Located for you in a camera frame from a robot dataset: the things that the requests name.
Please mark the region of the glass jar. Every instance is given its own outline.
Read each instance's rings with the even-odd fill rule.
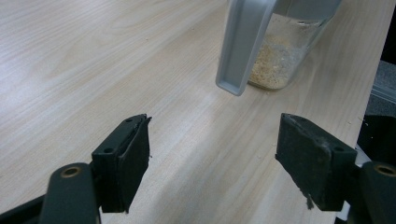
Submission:
[[[216,83],[285,88],[341,0],[230,0]]]

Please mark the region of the scoop handle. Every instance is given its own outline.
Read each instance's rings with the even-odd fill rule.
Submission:
[[[231,0],[216,84],[241,95],[260,51],[276,0]]]

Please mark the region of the light wood surface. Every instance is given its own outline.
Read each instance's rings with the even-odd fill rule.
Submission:
[[[280,113],[354,146],[394,6],[344,0],[290,86],[235,97],[215,85],[225,0],[2,1],[0,213],[147,113],[149,168],[104,223],[332,223],[274,159]]]

